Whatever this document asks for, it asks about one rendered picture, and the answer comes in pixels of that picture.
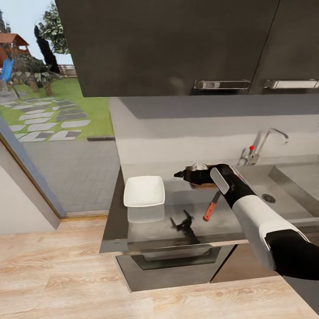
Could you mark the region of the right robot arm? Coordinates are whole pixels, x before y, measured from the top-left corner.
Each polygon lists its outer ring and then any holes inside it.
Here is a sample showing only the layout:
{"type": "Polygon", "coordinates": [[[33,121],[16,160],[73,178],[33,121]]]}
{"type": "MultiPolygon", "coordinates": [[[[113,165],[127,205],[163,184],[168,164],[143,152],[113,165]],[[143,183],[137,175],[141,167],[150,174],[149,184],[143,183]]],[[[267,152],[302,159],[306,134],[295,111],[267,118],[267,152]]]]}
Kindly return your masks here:
{"type": "Polygon", "coordinates": [[[227,164],[174,174],[194,184],[215,183],[232,208],[258,261],[275,271],[319,315],[319,246],[273,211],[227,164]]]}

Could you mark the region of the parer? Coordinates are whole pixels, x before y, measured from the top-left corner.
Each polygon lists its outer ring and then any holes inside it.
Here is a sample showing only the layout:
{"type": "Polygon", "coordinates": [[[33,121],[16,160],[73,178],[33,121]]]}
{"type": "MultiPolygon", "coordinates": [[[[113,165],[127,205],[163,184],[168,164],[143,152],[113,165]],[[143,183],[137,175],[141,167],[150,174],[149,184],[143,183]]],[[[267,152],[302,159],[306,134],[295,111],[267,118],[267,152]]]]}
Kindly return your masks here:
{"type": "Polygon", "coordinates": [[[218,202],[218,199],[220,198],[220,195],[221,195],[221,192],[218,191],[217,194],[215,195],[213,201],[210,203],[210,206],[206,212],[206,215],[204,216],[204,219],[206,219],[206,220],[210,219],[210,216],[211,216],[211,214],[212,214],[212,212],[213,212],[213,210],[218,202]]]}

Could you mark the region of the bowl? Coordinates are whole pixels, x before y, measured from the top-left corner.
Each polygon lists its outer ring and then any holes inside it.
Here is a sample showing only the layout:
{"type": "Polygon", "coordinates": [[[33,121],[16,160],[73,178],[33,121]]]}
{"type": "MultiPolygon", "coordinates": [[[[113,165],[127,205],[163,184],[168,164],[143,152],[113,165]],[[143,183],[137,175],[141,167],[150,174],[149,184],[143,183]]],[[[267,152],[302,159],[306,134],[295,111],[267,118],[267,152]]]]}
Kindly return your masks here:
{"type": "Polygon", "coordinates": [[[127,180],[124,189],[124,206],[145,208],[162,205],[164,201],[162,177],[138,176],[127,180]]]}

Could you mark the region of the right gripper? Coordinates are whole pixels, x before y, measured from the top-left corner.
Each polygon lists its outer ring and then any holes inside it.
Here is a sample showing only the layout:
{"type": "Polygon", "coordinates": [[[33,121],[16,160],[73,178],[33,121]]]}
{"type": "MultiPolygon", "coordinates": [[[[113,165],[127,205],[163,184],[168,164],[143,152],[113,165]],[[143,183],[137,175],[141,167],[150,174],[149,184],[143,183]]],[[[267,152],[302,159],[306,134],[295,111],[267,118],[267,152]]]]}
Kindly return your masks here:
{"type": "Polygon", "coordinates": [[[183,178],[186,181],[192,182],[194,184],[202,185],[204,182],[201,180],[201,172],[203,170],[198,171],[191,171],[191,170],[184,170],[174,174],[175,177],[183,178]]]}

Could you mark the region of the cutting board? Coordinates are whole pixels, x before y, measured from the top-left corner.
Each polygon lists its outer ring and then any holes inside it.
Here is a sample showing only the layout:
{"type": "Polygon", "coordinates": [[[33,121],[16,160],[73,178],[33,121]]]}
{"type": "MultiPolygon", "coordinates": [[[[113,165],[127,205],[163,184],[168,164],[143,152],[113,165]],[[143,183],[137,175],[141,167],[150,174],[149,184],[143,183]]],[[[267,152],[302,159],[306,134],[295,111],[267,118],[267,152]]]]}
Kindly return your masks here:
{"type": "MultiPolygon", "coordinates": [[[[193,167],[192,166],[188,166],[188,167],[186,167],[186,169],[188,169],[188,170],[193,170],[193,167]]],[[[194,184],[194,183],[192,183],[191,182],[191,185],[192,185],[192,187],[214,187],[214,186],[216,186],[215,185],[215,183],[203,183],[202,185],[199,185],[199,184],[194,184]]]]}

